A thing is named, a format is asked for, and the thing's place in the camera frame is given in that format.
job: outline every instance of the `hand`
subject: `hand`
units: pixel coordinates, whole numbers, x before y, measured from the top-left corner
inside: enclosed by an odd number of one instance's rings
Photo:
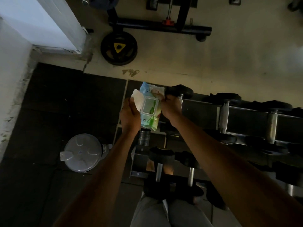
[[[169,119],[173,126],[175,126],[175,120],[182,115],[182,105],[180,100],[173,95],[167,95],[166,99],[162,96],[160,100],[163,115]]]
[[[123,103],[123,109],[120,111],[120,120],[122,124],[123,133],[137,134],[141,128],[141,117],[136,105],[134,104],[134,98],[126,98]]]

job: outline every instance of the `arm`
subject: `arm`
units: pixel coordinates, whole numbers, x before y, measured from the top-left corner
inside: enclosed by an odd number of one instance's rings
[[[141,127],[140,113],[133,98],[125,99],[120,119],[121,137],[89,184],[59,217],[54,226],[109,226],[127,154]]]
[[[242,226],[302,226],[303,206],[273,180],[182,116],[178,98],[161,101],[200,166]]]

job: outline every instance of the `white wall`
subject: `white wall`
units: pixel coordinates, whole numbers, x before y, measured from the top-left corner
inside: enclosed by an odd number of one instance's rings
[[[0,18],[0,161],[14,127],[23,94],[32,44]]]
[[[86,34],[65,0],[0,0],[0,16],[33,45],[79,53]]]

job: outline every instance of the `gray pants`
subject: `gray pants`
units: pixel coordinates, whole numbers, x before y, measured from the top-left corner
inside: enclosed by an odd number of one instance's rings
[[[212,227],[205,214],[183,200],[168,203],[168,218],[162,201],[142,196],[130,227]]]

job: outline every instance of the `forearm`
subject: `forearm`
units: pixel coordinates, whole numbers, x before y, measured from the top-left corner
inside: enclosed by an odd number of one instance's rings
[[[279,225],[298,220],[302,207],[270,178],[187,118],[180,116],[174,124],[243,226]]]
[[[123,133],[104,163],[54,226],[108,226],[135,133]]]

